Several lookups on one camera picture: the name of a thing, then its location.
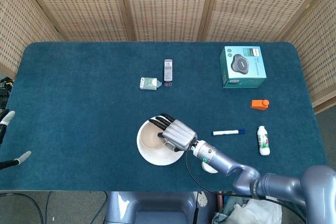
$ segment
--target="white bottle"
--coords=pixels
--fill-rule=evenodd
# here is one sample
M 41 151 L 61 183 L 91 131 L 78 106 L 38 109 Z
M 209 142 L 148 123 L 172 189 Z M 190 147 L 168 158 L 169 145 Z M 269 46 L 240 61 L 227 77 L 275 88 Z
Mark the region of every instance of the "white bottle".
M 262 156 L 269 155 L 270 149 L 268 145 L 268 136 L 265 126 L 259 126 L 257 135 L 258 135 L 259 153 Z

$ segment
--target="orange block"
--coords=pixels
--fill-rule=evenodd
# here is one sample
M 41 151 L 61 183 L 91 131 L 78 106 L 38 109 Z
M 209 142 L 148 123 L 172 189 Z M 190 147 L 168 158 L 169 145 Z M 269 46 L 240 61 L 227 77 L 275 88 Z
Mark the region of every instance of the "orange block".
M 268 100 L 252 100 L 251 108 L 256 110 L 266 110 L 268 109 L 269 101 Z

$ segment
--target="box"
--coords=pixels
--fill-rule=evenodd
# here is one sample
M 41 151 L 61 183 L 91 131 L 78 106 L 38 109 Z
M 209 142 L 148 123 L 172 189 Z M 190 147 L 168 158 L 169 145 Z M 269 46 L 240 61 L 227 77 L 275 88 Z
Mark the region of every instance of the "box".
M 266 79 L 260 47 L 224 47 L 219 61 L 223 88 L 256 88 Z

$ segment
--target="product box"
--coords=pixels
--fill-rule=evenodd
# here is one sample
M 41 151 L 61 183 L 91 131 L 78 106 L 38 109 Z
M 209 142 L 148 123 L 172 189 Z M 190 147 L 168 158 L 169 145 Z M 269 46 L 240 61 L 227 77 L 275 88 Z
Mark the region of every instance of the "product box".
M 256 88 L 266 79 L 260 47 L 224 47 L 219 61 L 223 88 Z

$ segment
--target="white plate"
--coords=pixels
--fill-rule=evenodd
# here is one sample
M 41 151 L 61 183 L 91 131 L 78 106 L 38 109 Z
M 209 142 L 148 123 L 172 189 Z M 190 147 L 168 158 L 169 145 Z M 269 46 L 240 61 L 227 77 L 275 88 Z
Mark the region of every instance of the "white plate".
M 156 149 L 156 150 L 150 150 L 144 147 L 140 142 L 140 133 L 143 129 L 143 127 L 150 123 L 148 120 L 143 123 L 143 125 L 140 127 L 138 131 L 138 135 L 136 137 L 137 139 L 137 146 L 138 150 L 141 154 L 141 156 L 148 161 L 149 163 L 153 165 L 170 165 L 175 163 L 177 160 L 182 157 L 184 152 L 174 152 L 168 149 L 166 146 Z

